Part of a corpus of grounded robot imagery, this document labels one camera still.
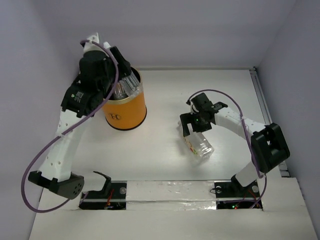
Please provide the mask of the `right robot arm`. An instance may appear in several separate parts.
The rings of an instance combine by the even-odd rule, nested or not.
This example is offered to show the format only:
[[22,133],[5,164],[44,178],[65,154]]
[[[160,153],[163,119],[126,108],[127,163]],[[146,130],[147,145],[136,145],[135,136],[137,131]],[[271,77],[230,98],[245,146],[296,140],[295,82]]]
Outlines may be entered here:
[[243,111],[233,111],[227,104],[212,103],[204,90],[187,100],[190,111],[179,116],[179,131],[187,148],[198,161],[208,160],[214,148],[203,135],[213,125],[225,128],[247,142],[250,162],[229,182],[215,185],[220,198],[240,198],[257,179],[290,157],[290,150],[281,127],[276,123],[259,123],[244,117]]

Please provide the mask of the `clear unlabeled plastic bottle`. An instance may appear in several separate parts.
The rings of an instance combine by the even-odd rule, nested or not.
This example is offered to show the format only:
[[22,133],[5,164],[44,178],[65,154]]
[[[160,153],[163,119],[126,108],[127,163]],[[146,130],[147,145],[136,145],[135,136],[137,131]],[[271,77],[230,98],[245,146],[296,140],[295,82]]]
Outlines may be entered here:
[[130,98],[137,97],[142,92],[142,85],[134,72],[119,81],[126,95]]

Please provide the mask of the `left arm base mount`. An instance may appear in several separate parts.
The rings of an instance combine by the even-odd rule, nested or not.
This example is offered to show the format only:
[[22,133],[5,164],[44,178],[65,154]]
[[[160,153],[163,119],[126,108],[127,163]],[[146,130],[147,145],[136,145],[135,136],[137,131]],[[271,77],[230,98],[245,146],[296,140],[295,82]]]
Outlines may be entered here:
[[112,181],[102,172],[94,171],[105,181],[101,190],[89,190],[82,193],[78,207],[81,210],[126,210],[127,181]]

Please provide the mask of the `blue label water bottle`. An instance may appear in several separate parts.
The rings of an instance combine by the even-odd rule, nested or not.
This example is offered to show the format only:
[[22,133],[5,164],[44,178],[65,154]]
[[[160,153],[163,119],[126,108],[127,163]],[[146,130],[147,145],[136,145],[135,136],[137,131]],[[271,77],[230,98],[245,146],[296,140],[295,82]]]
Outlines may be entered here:
[[119,101],[119,100],[122,100],[122,99],[125,99],[128,97],[128,95],[126,94],[124,88],[122,87],[121,84],[117,84],[116,85],[116,88],[112,94],[112,97],[115,101]]

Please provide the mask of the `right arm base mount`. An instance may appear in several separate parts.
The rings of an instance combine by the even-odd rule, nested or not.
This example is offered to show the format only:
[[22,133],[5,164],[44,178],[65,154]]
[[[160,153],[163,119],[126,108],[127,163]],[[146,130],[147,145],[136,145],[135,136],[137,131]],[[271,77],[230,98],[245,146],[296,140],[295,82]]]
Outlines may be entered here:
[[233,176],[229,181],[215,182],[209,193],[216,197],[218,210],[263,209],[257,180],[242,186]]

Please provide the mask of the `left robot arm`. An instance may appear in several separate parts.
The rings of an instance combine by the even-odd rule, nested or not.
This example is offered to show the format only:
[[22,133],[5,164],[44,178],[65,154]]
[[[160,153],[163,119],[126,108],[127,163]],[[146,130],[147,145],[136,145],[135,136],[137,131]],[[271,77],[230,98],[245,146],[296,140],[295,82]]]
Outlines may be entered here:
[[79,61],[79,74],[67,89],[54,140],[44,150],[47,156],[28,180],[50,192],[73,200],[85,180],[72,173],[81,137],[95,113],[110,99],[118,81],[131,74],[131,65],[116,46],[87,50]]

